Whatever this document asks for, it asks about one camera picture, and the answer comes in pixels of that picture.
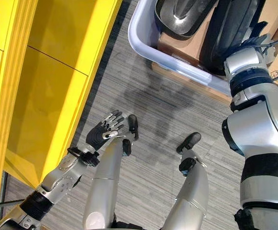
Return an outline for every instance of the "white plastic tub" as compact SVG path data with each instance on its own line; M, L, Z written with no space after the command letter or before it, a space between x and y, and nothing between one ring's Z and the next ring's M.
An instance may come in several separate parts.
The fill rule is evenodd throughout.
M132 48L141 56L166 69L181 73L194 81L230 95L226 81L154 48L157 47L160 37L154 18L155 3L156 0L139 0L128 26L128 40Z

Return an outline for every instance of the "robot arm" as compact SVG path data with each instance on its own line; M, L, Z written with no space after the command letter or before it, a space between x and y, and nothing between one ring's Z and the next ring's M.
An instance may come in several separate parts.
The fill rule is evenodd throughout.
M1 229L34 229L42 218L80 181L88 166L95 167L99 160L96 152L110 138L120 134L124 120L115 110L96 125L87 135L86 144L68 148L67 155L20 205L0 221Z
M245 47L226 59L232 93L222 124L230 148L245 156L240 185L244 208L235 215L241 230L278 230L278 86L260 50Z

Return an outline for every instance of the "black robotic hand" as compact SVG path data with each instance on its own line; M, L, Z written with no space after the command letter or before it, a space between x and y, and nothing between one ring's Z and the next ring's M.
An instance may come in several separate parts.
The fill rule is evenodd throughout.
M87 135L86 143L91 145L95 151L102 147L110 138L118 136L120 129L124 125L120 123L124 120L122 112L114 110L98 123Z

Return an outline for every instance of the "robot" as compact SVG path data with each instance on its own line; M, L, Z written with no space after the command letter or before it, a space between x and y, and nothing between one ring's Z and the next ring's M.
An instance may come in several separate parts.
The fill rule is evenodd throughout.
M245 157L240 183L243 209L234 215L240 230L278 230L278 86L267 70L273 61L273 52L268 49L274 44L268 35L247 40L224 62L233 114L223 121L222 132L230 148ZM53 205L76 186L87 167L96 166L83 228L142 230L117 222L114 214L121 158L131 154L132 143L139 137L136 117L127 118L127 132L122 132L121 115L118 110L111 112L88 133L85 145L69 148L59 166L0 221L0 230L38 227ZM96 151L111 138L99 161ZM177 148L185 182L162 230L198 230L206 216L206 166L192 150L200 139L199 133L193 133Z

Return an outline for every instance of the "yellow cabinet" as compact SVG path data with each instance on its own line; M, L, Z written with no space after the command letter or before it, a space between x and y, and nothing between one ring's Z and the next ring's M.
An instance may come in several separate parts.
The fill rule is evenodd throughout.
M89 77L30 47L16 96L4 169L39 185L65 153Z
M66 153L121 2L0 0L0 180L36 187Z

